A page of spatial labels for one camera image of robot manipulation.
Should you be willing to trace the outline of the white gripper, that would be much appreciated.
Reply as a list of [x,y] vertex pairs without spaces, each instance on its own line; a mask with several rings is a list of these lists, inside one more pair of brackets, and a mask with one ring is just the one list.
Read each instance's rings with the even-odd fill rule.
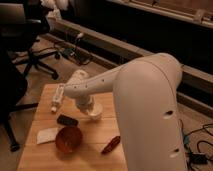
[[81,97],[77,98],[75,100],[75,105],[79,110],[89,110],[89,114],[88,114],[89,116],[97,115],[96,108],[93,108],[94,99],[92,96],[81,96]]

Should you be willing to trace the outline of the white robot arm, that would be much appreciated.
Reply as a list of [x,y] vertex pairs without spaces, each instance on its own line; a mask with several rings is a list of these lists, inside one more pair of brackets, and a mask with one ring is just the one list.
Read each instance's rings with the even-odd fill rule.
[[157,53],[92,78],[75,72],[65,95],[84,108],[87,96],[113,93],[128,171],[187,171],[176,97],[181,79],[179,61]]

